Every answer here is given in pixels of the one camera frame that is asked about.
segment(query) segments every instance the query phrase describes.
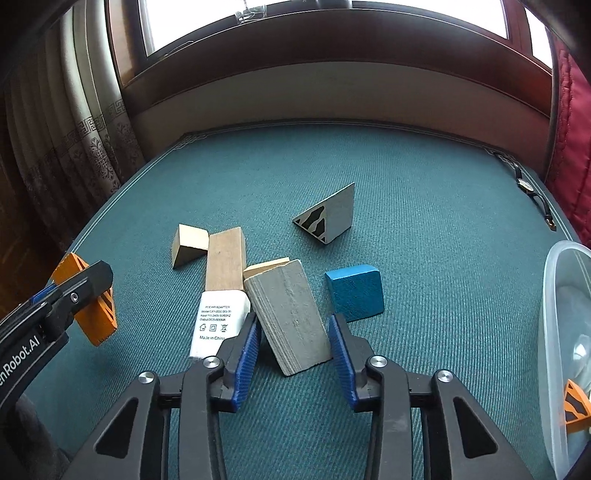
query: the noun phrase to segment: clear plastic bowl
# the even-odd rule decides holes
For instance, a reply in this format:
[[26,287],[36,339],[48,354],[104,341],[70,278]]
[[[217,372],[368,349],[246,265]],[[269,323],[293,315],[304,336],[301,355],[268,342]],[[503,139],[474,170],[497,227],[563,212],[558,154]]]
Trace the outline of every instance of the clear plastic bowl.
[[548,458],[563,480],[589,440],[587,429],[566,435],[564,388],[591,390],[591,250],[563,240],[548,253],[538,334],[540,414]]

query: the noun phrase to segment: window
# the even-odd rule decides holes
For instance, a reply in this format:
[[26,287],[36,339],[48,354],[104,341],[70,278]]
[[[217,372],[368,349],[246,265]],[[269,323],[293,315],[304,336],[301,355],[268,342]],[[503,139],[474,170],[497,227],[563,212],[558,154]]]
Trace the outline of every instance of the window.
[[[248,9],[285,0],[139,0],[146,55],[198,28]],[[300,2],[312,6],[315,2]],[[477,25],[507,38],[501,0],[380,0],[379,3],[431,10]]]
[[532,12],[525,9],[525,13],[527,14],[527,21],[530,24],[531,47],[534,57],[552,68],[552,53],[550,51],[550,40],[548,40],[546,27]]
[[146,54],[222,18],[284,0],[139,0]]
[[431,10],[477,25],[507,38],[501,0],[380,0],[385,4]]

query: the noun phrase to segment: red curtain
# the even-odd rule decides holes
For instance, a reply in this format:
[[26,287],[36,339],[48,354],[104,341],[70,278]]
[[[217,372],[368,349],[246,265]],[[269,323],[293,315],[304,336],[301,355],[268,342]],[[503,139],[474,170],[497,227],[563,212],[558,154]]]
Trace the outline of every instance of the red curtain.
[[560,72],[556,144],[546,180],[579,234],[591,247],[591,86],[566,46],[555,43]]

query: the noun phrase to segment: blue square block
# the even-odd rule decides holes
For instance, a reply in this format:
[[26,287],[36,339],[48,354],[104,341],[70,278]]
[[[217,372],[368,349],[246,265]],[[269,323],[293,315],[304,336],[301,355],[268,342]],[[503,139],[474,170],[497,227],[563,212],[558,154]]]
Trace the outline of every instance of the blue square block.
[[379,270],[371,265],[340,268],[325,273],[335,313],[347,322],[384,311],[384,292]]

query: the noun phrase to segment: gray triangular prism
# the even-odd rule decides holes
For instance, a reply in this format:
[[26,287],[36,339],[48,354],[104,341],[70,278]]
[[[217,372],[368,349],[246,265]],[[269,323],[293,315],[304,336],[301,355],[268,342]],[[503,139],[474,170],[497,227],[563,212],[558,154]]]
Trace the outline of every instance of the gray triangular prism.
[[355,182],[318,202],[293,219],[313,237],[329,244],[353,224]]

